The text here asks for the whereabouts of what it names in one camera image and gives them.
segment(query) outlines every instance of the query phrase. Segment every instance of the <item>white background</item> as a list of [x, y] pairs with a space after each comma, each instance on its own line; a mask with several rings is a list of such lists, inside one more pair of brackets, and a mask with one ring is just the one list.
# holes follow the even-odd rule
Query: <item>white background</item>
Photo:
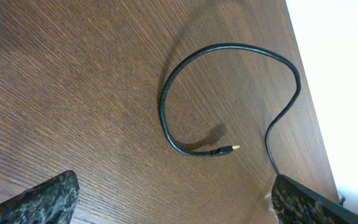
[[358, 0], [287, 0], [338, 192], [358, 214]]

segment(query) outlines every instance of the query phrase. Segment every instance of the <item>wood grain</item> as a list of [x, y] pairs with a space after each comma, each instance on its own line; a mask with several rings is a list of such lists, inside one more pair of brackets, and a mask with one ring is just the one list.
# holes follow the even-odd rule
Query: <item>wood grain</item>
[[285, 1], [0, 1], [0, 203], [64, 170], [80, 181], [73, 223], [275, 223], [264, 132], [295, 91], [290, 71], [226, 50], [185, 68], [158, 119], [162, 85], [209, 44], [290, 59], [302, 92], [277, 124], [280, 171], [338, 201]]

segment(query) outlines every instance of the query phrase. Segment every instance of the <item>curved black cable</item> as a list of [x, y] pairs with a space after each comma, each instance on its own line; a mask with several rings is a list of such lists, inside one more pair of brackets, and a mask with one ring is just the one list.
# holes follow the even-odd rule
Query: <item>curved black cable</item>
[[207, 47], [197, 50], [196, 52], [189, 55], [186, 59], [181, 61], [176, 66], [176, 68], [172, 71], [172, 73], [168, 77], [167, 81], [165, 82], [162, 93], [161, 93], [161, 97], [160, 97], [160, 121], [161, 121], [162, 129], [165, 133], [165, 137], [167, 138], [168, 142], [171, 144], [171, 146], [174, 149], [176, 149], [178, 152], [180, 152], [186, 156], [223, 156], [223, 155], [229, 154], [230, 152], [233, 151], [232, 146], [225, 146], [225, 147], [221, 147], [216, 150], [206, 151], [206, 152], [188, 151], [188, 150], [180, 147], [176, 143], [176, 140], [173, 138], [173, 136], [169, 132], [167, 120], [165, 117], [165, 101], [168, 96], [168, 91], [169, 91], [169, 88], [171, 87], [174, 79], [180, 73], [180, 71], [182, 71], [182, 69], [184, 69], [190, 62], [194, 61], [196, 58], [198, 58], [206, 53], [210, 53], [215, 50], [223, 50], [223, 49], [248, 50], [251, 52], [256, 52], [258, 54], [262, 54], [262, 55], [274, 58], [275, 60], [278, 60], [279, 62], [284, 63], [294, 74], [295, 82], [296, 82], [296, 91], [295, 91], [294, 95], [292, 96], [290, 102], [286, 105], [286, 107], [284, 107], [284, 109], [277, 115], [277, 117], [269, 124], [269, 126], [266, 130], [266, 133], [265, 133], [265, 146], [266, 146], [267, 154], [270, 158], [270, 161], [273, 165], [273, 168], [274, 168], [276, 174], [278, 175], [280, 173], [277, 169], [276, 163], [274, 163], [273, 155], [270, 151], [269, 135], [270, 135], [270, 132], [271, 132], [274, 124], [276, 124], [277, 121], [280, 120], [285, 115], [285, 113], [292, 107], [292, 105], [298, 98], [298, 95], [301, 91], [301, 80], [300, 80], [298, 70], [296, 69], [294, 64], [291, 63], [291, 61], [289, 61], [285, 57], [283, 57], [275, 52], [271, 52], [267, 49], [263, 49], [261, 47], [256, 47], [256, 46], [248, 45], [248, 44], [237, 44], [237, 43], [213, 44], [213, 45], [209, 45]]

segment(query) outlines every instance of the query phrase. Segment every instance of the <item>cable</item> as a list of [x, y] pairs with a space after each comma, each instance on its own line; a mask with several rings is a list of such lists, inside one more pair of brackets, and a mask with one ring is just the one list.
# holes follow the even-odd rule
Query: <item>cable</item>
[[301, 91], [301, 80], [300, 80], [298, 70], [296, 69], [294, 64], [291, 63], [291, 61], [289, 61], [285, 57], [283, 57], [275, 52], [271, 52], [267, 49], [263, 49], [261, 47], [256, 47], [256, 46], [248, 45], [248, 44], [237, 44], [237, 43], [213, 44], [213, 45], [209, 45], [207, 47], [197, 50], [196, 52], [189, 55], [186, 59], [181, 61], [176, 66], [176, 68], [172, 71], [170, 76], [168, 77], [167, 81], [164, 84], [164, 87], [163, 87], [163, 90], [162, 90], [162, 93], [160, 96], [160, 121], [161, 121], [162, 129], [165, 133], [165, 137], [167, 138], [168, 142], [171, 144], [171, 146], [174, 149], [176, 149], [178, 152], [180, 152], [186, 156], [223, 156], [223, 155], [229, 154], [230, 152], [233, 151], [233, 149], [237, 149], [239, 147], [239, 146], [225, 146], [225, 147], [220, 147], [219, 149], [216, 149], [216, 150], [206, 151], [206, 152], [193, 152], [193, 151], [186, 150], [177, 144], [176, 140], [173, 138], [173, 136], [169, 132], [167, 119], [165, 117], [165, 101], [167, 100], [169, 88], [171, 87], [176, 76], [190, 62], [194, 61], [196, 58], [198, 58], [206, 53], [210, 53], [210, 52], [213, 52], [216, 50], [224, 50], [224, 49], [246, 50], [246, 51], [256, 52], [258, 54], [262, 54], [264, 56], [274, 58], [275, 60], [278, 60], [279, 62], [285, 64], [294, 74], [295, 82], [296, 82], [296, 91], [295, 91], [294, 95], [292, 96], [290, 102], [277, 115], [277, 117], [269, 124], [269, 126], [266, 130], [266, 133], [265, 133], [265, 146], [266, 146], [267, 154], [269, 156], [269, 159], [273, 165], [273, 168], [274, 168], [276, 174], [278, 175], [280, 173], [278, 171], [276, 163], [274, 162], [273, 155], [270, 151], [269, 136], [270, 136], [270, 132], [271, 132], [274, 124], [276, 124], [277, 121], [280, 120], [285, 115], [285, 113], [292, 107], [292, 105], [298, 98], [299, 93]]

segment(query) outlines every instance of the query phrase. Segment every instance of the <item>wire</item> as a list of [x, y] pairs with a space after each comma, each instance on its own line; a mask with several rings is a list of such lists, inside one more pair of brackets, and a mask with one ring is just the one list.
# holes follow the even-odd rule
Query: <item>wire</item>
[[175, 80], [176, 76], [192, 61], [194, 61], [196, 58], [206, 54], [206, 53], [210, 53], [210, 52], [214, 52], [216, 50], [224, 50], [224, 49], [236, 49], [236, 50], [246, 50], [246, 51], [251, 51], [251, 52], [256, 52], [258, 54], [262, 54], [264, 56], [268, 56], [271, 58], [274, 58], [275, 60], [278, 60], [279, 62], [285, 64], [294, 74], [295, 77], [295, 82], [296, 82], [296, 90], [294, 95], [292, 96], [290, 102], [288, 102], [288, 104], [284, 107], [284, 109], [277, 115], [277, 117], [269, 124], [266, 133], [265, 133], [265, 146], [266, 146], [266, 150], [267, 150], [267, 154], [269, 156], [269, 159], [273, 165], [273, 168], [276, 172], [276, 174], [280, 174], [278, 171], [278, 168], [276, 166], [276, 163], [274, 162], [273, 159], [273, 155], [270, 151], [270, 145], [269, 145], [269, 136], [270, 136], [270, 132], [273, 128], [273, 126], [277, 123], [278, 120], [280, 120], [285, 113], [292, 107], [292, 105], [294, 104], [294, 102], [296, 101], [296, 99], [298, 98], [300, 91], [301, 91], [301, 80], [300, 80], [300, 76], [299, 76], [299, 72], [296, 69], [296, 67], [294, 66], [294, 64], [291, 63], [291, 61], [289, 61], [288, 59], [286, 59], [285, 57], [275, 53], [275, 52], [271, 52], [267, 49], [263, 49], [261, 47], [256, 47], [253, 45], [248, 45], [248, 44], [237, 44], [237, 43], [224, 43], [224, 44], [213, 44], [213, 45], [209, 45], [207, 47], [204, 47], [202, 49], [197, 50], [196, 52], [192, 53], [191, 55], [189, 55], [186, 59], [184, 59], [183, 61], [181, 61], [176, 68], [172, 71], [172, 73], [170, 74], [170, 76], [168, 77], [167, 81], [164, 84], [161, 96], [160, 96], [160, 121], [161, 121], [161, 125], [162, 125], [162, 129], [165, 133], [165, 137], [167, 138], [168, 142], [171, 144], [171, 146], [176, 149], [178, 152], [186, 155], [186, 156], [223, 156], [226, 154], [229, 154], [230, 152], [233, 151], [233, 149], [238, 148], [238, 146], [225, 146], [225, 147], [221, 147], [219, 149], [216, 150], [212, 150], [212, 151], [205, 151], [205, 152], [193, 152], [193, 151], [189, 151], [186, 150], [182, 147], [180, 147], [177, 144], [177, 141], [173, 138], [173, 136], [171, 135], [171, 133], [169, 132], [169, 128], [168, 128], [168, 124], [167, 124], [167, 119], [165, 117], [165, 101], [167, 100], [167, 96], [168, 96], [168, 91], [173, 83], [173, 81]]

